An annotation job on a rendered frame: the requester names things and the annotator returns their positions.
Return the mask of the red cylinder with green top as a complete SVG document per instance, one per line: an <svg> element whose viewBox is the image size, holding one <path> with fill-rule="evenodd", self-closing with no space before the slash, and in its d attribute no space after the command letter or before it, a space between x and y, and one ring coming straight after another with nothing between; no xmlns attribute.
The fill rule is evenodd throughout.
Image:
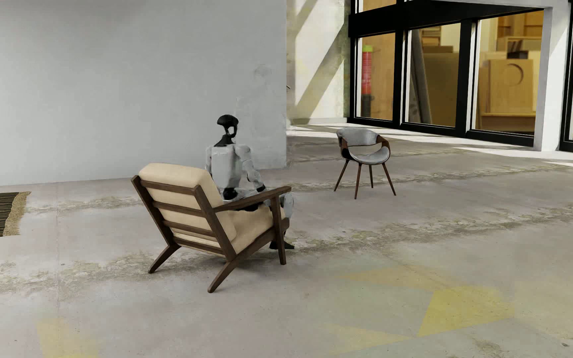
<svg viewBox="0 0 573 358"><path fill-rule="evenodd" d="M370 117L372 102L372 46L362 45L360 116Z"/></svg>

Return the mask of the beige cushioned wooden lounge chair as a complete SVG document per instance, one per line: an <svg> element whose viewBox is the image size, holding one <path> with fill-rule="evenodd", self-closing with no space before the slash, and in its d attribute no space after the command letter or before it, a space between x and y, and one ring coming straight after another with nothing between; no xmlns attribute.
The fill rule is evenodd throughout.
<svg viewBox="0 0 573 358"><path fill-rule="evenodd" d="M218 255L226 262L208 288L212 293L269 243L276 244L280 264L286 264L284 234L290 220L279 199L290 186L224 203L205 169L164 163L148 164L131 182L167 244L149 273L182 247Z"/></svg>

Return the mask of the grey upholstered wooden-leg chair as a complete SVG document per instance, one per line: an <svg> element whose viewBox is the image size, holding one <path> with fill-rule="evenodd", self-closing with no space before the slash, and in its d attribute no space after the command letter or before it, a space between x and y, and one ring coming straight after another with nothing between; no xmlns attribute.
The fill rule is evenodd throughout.
<svg viewBox="0 0 573 358"><path fill-rule="evenodd" d="M341 157L345 159L345 165L342 168L333 191L337 191L348 163L350 161L354 161L358 164L354 199L357 199L358 188L360 185L361 169L363 165L369 167L370 186L372 188L374 188L372 168L374 166L382 166L388 183L390 184L391 190L393 191L394 196L396 196L397 194L394 188L394 184L392 183L386 167L386 162L391 155L389 141L386 140L382 135L362 127L346 127L338 129L336 131L336 135L338 137L338 145L340 148ZM377 145L380 146L379 149L372 153L356 153L352 150L352 148L373 147Z"/></svg>

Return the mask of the black framed glass window wall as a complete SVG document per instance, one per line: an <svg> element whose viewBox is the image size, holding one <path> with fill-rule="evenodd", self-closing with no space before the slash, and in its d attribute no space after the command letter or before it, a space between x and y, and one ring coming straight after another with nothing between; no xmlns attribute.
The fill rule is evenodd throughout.
<svg viewBox="0 0 573 358"><path fill-rule="evenodd" d="M350 0L348 122L573 152L573 0L498 1Z"/></svg>

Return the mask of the white humanoid robot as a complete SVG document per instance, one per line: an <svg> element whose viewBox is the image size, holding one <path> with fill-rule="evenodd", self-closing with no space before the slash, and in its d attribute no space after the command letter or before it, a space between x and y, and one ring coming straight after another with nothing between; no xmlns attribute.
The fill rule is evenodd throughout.
<svg viewBox="0 0 573 358"><path fill-rule="evenodd" d="M218 187L224 203L265 192L266 186L253 164L251 148L234 142L239 120L233 115L222 115L217 124L225 129L225 133L216 144L206 149L206 171Z"/></svg>

